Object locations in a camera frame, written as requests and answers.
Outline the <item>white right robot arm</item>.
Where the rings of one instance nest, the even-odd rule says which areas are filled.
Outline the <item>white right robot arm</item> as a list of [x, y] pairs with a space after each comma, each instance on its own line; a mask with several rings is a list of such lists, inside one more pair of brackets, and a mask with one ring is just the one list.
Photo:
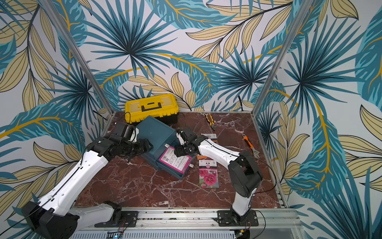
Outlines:
[[246, 152], [229, 150], [203, 135], [183, 139], [177, 134], [177, 138], [179, 144], [175, 146], [176, 156], [199, 154], [215, 160], [228, 169], [231, 184], [236, 191], [231, 211], [235, 216], [244, 218], [249, 213], [252, 198], [263, 181], [263, 175], [255, 158]]

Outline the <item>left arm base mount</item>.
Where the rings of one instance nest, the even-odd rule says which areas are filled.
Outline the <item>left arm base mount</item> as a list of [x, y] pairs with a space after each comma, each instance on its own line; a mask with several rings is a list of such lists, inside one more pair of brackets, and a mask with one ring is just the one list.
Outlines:
[[95, 228], [135, 228], [138, 211], [119, 211], [113, 213], [111, 219], [104, 223], [95, 224]]

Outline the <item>orange seed bag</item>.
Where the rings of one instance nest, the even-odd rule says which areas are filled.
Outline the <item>orange seed bag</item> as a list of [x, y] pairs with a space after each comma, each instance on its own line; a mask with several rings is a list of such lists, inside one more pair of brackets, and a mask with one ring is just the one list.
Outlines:
[[203, 156], [203, 155], [197, 155], [197, 159], [198, 160], [207, 160], [208, 159], [208, 157], [207, 156]]

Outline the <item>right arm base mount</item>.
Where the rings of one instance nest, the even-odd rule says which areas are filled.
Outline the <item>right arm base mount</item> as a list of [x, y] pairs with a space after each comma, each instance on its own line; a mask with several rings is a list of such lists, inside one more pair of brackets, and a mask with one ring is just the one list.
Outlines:
[[244, 216], [238, 215], [233, 209], [217, 211], [215, 219], [220, 227], [259, 226], [255, 210], [250, 209]]

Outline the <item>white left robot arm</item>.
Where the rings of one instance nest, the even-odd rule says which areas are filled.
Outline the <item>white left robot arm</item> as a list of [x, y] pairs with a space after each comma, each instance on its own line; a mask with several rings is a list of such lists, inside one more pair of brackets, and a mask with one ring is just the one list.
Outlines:
[[129, 141], [123, 137], [99, 137], [90, 143], [80, 162], [38, 202], [26, 203], [21, 212], [29, 228], [45, 239], [68, 239], [86, 227], [122, 221], [121, 207], [107, 201], [85, 209], [72, 209], [75, 199], [116, 156], [129, 159], [152, 149], [147, 139]]

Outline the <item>teal drawer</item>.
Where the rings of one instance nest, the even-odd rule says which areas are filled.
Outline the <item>teal drawer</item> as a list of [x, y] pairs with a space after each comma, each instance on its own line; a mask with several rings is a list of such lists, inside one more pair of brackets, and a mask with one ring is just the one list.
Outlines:
[[166, 144], [166, 150], [162, 153], [162, 155], [156, 160], [158, 166], [176, 177], [179, 180], [182, 180], [190, 165], [196, 159], [196, 155], [186, 155], [177, 157], [175, 155], [175, 148]]

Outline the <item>teal drawer cabinet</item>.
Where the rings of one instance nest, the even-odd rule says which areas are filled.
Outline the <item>teal drawer cabinet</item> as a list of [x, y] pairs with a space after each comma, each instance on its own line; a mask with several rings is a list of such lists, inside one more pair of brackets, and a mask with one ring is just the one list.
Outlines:
[[148, 139], [153, 146], [149, 152], [138, 157], [143, 158], [156, 170], [161, 171], [159, 159], [167, 149], [165, 145], [172, 144], [176, 139], [176, 130], [152, 116], [141, 121], [137, 125], [137, 129], [139, 130], [137, 138]]

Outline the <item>white pink seed bag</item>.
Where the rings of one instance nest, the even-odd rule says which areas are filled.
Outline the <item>white pink seed bag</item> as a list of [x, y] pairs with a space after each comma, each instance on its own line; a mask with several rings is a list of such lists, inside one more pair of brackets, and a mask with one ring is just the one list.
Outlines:
[[199, 161], [199, 183], [202, 188], [219, 188], [217, 163], [214, 160]]

